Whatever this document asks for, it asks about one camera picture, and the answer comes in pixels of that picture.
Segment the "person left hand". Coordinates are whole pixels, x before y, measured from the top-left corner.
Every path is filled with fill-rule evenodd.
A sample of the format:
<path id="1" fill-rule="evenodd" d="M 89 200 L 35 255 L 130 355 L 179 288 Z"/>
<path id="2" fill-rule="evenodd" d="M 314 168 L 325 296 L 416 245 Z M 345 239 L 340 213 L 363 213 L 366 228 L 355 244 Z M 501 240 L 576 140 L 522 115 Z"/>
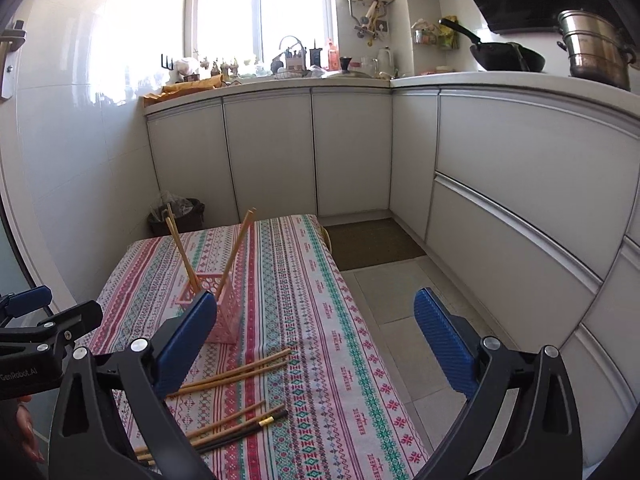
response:
<path id="1" fill-rule="evenodd" d="M 44 463 L 27 403 L 32 396 L 1 402 L 1 478 L 44 479 Z"/>

